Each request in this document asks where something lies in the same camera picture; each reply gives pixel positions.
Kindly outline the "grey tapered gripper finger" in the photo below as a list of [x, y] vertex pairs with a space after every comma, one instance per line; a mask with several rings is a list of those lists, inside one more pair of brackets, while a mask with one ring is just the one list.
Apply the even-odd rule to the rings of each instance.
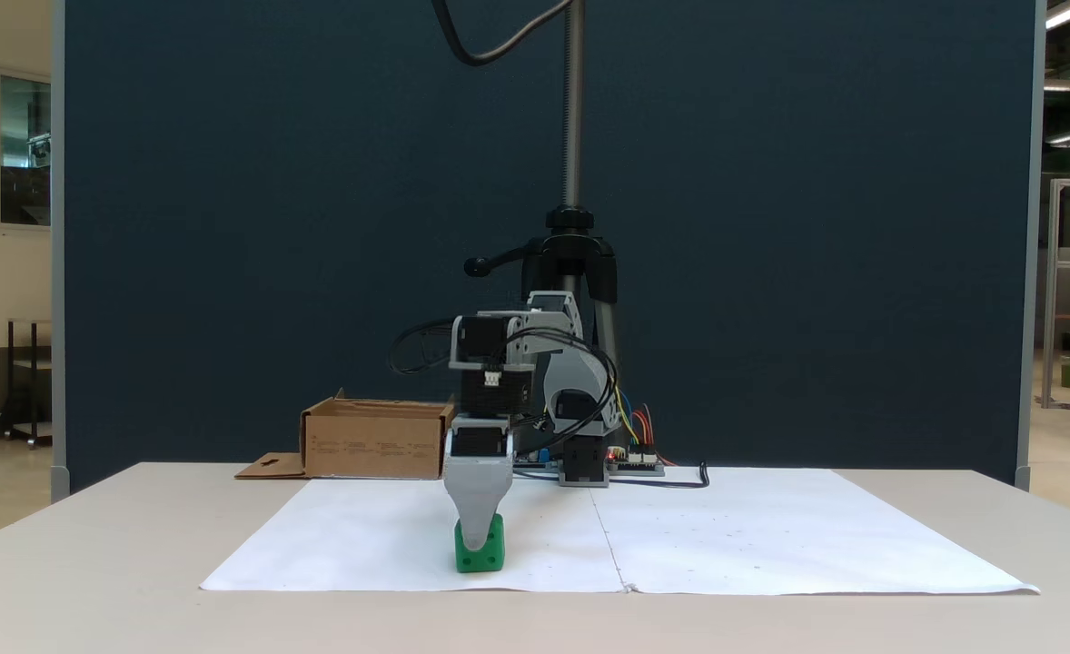
[[478, 551], [488, 542], [502, 498], [509, 493], [513, 456], [448, 456], [444, 487], [459, 513], [461, 542]]

